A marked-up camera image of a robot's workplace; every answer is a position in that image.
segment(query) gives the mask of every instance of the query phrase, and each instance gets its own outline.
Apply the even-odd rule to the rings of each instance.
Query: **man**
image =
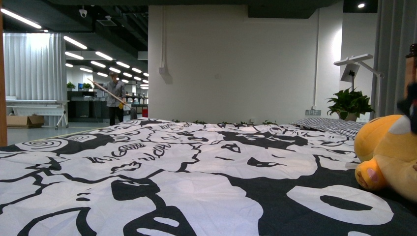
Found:
[[[118,74],[115,72],[109,73],[111,81],[106,83],[103,88],[105,88],[108,92],[111,92],[113,95],[120,98],[123,103],[126,103],[126,90],[124,88],[124,83],[122,81],[118,81],[117,77]],[[123,107],[119,108],[120,102],[117,101],[111,95],[107,96],[107,107],[109,108],[109,119],[110,125],[115,125],[116,116],[119,119],[119,122],[123,121]]]

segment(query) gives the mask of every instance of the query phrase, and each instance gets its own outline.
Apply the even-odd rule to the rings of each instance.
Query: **pillow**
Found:
[[[304,118],[291,124],[303,129],[314,129],[354,139],[366,123],[332,118]]]

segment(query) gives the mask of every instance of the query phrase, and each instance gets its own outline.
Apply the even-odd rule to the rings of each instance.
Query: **bed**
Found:
[[[140,118],[2,147],[1,235],[417,235],[415,204],[357,184],[355,131],[306,122]]]

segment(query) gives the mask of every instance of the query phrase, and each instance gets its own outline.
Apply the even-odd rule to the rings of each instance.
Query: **black pants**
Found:
[[[123,109],[120,109],[119,107],[109,107],[109,119],[110,119],[110,125],[116,124],[116,116],[119,119],[119,122],[123,121]]]

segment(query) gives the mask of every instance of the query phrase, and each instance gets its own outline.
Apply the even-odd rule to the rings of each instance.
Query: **white curtain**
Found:
[[[378,5],[374,68],[384,74],[379,111],[387,116],[399,113],[396,104],[404,96],[405,56],[417,43],[417,0],[379,0]],[[376,77],[373,81],[375,97]]]
[[[6,95],[27,100],[67,100],[65,44],[55,33],[4,33]],[[45,117],[54,126],[58,116]]]

